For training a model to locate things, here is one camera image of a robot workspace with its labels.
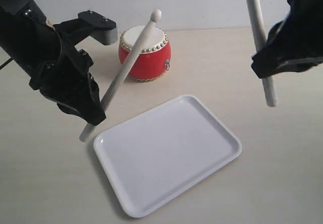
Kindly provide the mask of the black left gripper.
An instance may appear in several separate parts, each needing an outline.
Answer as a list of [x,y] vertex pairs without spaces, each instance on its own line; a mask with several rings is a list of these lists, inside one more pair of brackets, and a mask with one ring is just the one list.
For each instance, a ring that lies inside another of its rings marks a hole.
[[93,60],[77,50],[75,39],[62,30],[33,29],[28,35],[29,85],[68,114],[98,125],[106,119],[99,87],[89,72]]

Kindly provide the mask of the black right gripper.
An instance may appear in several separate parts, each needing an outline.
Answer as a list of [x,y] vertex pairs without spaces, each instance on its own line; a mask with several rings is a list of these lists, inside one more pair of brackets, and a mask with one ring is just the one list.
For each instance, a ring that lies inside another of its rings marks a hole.
[[322,64],[322,0],[287,0],[289,12],[268,33],[265,46],[252,56],[260,79],[302,73]]

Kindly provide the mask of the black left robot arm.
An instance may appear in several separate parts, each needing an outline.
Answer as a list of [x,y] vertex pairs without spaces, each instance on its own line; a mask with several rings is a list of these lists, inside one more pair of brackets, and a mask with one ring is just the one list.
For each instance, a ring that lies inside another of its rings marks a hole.
[[50,26],[34,0],[1,0],[1,48],[29,75],[29,86],[61,111],[95,126],[106,119],[92,58]]

